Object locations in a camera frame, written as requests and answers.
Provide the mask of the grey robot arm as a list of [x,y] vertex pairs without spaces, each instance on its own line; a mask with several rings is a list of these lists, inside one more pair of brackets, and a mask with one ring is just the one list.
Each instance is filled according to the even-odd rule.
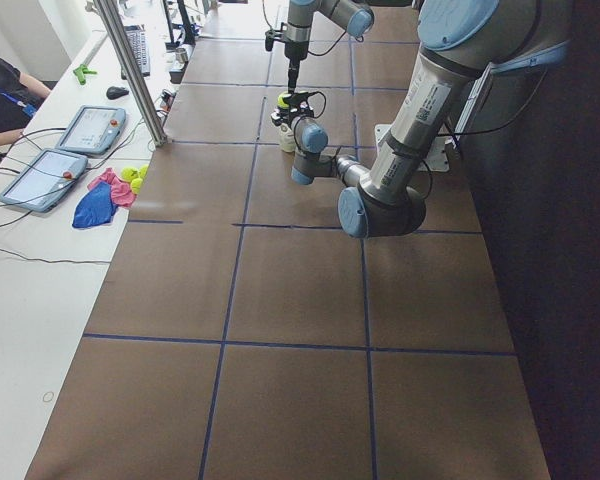
[[374,24],[374,14],[364,2],[351,0],[290,0],[283,27],[284,54],[289,61],[289,93],[294,93],[300,64],[309,55],[309,43],[314,17],[319,15],[346,34],[361,37]]
[[294,137],[292,179],[308,185],[337,177],[343,230],[355,238],[400,236],[415,231],[426,215],[422,195],[409,187],[466,84],[486,69],[506,72],[560,62],[569,43],[570,1],[425,1],[418,4],[419,51],[406,97],[381,137],[371,168],[353,156],[328,156],[328,135],[296,89],[307,58],[315,14],[354,38],[374,24],[372,2],[292,1],[279,28],[265,34],[265,48],[280,42],[289,61],[288,91],[271,115]]

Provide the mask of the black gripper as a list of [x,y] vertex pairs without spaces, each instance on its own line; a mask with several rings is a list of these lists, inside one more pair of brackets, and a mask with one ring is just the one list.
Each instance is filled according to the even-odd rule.
[[277,111],[271,113],[272,124],[279,128],[282,124],[291,127],[296,118],[314,117],[314,109],[307,103],[301,102],[299,105],[280,106]]
[[285,56],[289,59],[287,70],[287,88],[290,94],[296,91],[297,81],[299,77],[300,62],[308,56],[307,41],[293,41],[288,39],[285,43]]

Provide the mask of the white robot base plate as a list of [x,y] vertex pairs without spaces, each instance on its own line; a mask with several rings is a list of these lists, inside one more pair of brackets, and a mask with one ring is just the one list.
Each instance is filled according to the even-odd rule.
[[444,131],[444,121],[463,102],[471,81],[419,58],[395,119],[377,136],[372,172],[395,179],[416,168],[448,171],[443,152],[451,135]]

